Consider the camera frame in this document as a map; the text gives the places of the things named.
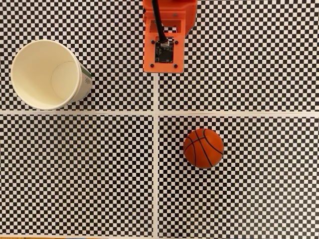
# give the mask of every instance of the paper cup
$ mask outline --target paper cup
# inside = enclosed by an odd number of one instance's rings
[[[15,56],[11,81],[17,95],[40,110],[54,110],[86,97],[92,76],[64,45],[38,40]]]

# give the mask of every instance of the black line on ball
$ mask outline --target black line on ball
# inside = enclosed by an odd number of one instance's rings
[[[187,138],[189,138],[189,137],[187,137]],[[203,138],[204,138],[204,137],[203,137]],[[200,138],[200,139],[203,139],[203,138]],[[197,139],[197,140],[193,141],[192,143],[195,143],[195,142],[199,141],[200,139]],[[190,147],[192,143],[190,143],[190,144],[186,147],[185,150],[187,150],[187,148]]]
[[[191,140],[191,138],[190,138],[190,137],[188,137],[188,136],[187,136],[187,138],[189,138],[189,139],[190,139],[191,144],[193,145],[193,148],[194,148],[194,165],[195,165],[195,167],[196,167],[196,152],[195,152],[195,145],[194,145],[194,143],[193,143],[193,140]]]
[[[199,143],[200,143],[200,146],[202,147],[202,149],[203,149],[203,151],[204,151],[204,154],[206,155],[207,161],[209,162],[210,166],[212,167],[213,165],[212,165],[211,162],[209,161],[208,156],[207,156],[207,154],[206,154],[206,152],[205,152],[205,149],[204,149],[203,145],[201,144],[200,140],[199,140]]]
[[[207,141],[207,143],[208,143],[213,149],[215,149],[217,152],[219,152],[221,155],[224,155],[224,154],[223,154],[222,152],[220,152],[217,148],[215,148],[213,145],[210,144],[210,142],[208,141],[208,139],[207,139],[206,136],[205,136],[205,131],[206,131],[206,129],[204,130],[203,135],[204,135],[204,138],[205,138],[205,140]]]

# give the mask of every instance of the circuit board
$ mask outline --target circuit board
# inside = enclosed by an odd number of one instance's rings
[[[173,63],[174,41],[168,38],[168,42],[155,44],[155,63]]]

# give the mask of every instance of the basketball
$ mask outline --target basketball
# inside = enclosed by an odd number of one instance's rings
[[[191,132],[184,141],[184,155],[198,168],[211,168],[222,158],[223,140],[214,131],[200,128]]]

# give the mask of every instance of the checkerboard mat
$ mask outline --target checkerboard mat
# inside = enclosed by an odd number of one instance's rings
[[[210,128],[224,156],[203,170],[183,139]],[[319,119],[159,118],[159,236],[315,239],[319,235]]]
[[[151,236],[152,121],[0,116],[0,234]]]
[[[143,73],[142,1],[31,1],[0,4],[0,109],[31,110],[10,81],[16,53],[39,39],[68,47],[93,76],[87,98],[63,110],[151,110],[153,78]]]
[[[199,0],[183,74],[160,110],[319,110],[317,0]]]

